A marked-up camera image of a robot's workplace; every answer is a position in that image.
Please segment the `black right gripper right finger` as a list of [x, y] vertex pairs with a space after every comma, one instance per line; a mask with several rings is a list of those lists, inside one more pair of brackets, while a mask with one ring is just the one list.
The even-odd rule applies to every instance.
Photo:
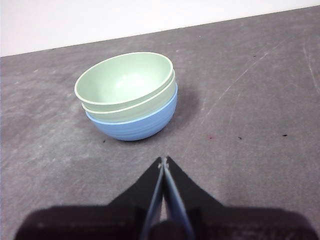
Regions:
[[203, 213], [223, 204], [198, 186], [170, 157], [164, 160], [164, 198], [168, 219], [180, 225], [188, 240], [204, 235]]

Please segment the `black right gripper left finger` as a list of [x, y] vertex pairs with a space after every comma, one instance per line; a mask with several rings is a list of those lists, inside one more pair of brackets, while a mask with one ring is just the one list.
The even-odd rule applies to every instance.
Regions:
[[163, 200], [164, 167], [158, 157], [138, 180], [107, 206], [124, 220], [121, 240], [145, 240], [160, 221]]

